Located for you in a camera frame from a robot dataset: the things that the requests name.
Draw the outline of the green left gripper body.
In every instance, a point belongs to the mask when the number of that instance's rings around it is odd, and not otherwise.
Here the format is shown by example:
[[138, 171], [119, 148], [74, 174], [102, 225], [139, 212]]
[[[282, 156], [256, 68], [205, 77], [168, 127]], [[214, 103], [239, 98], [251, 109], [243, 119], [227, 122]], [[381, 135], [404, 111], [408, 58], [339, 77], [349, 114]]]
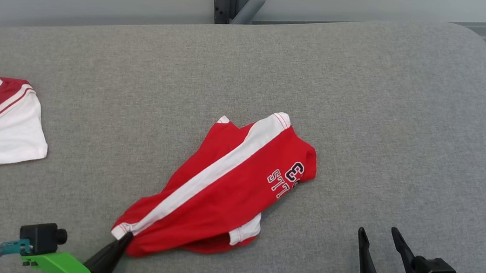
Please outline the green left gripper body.
[[21, 256], [24, 265], [41, 273], [92, 273], [86, 266], [68, 253], [50, 253]]

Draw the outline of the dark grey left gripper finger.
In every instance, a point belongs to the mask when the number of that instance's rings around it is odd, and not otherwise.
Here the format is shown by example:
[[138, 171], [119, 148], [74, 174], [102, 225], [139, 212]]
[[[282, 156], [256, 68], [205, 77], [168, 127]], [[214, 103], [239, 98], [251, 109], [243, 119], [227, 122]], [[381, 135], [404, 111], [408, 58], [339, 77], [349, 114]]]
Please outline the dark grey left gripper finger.
[[130, 232], [121, 239], [112, 241], [85, 261], [83, 265], [90, 273], [113, 273], [126, 247], [128, 247], [133, 238], [134, 236]]

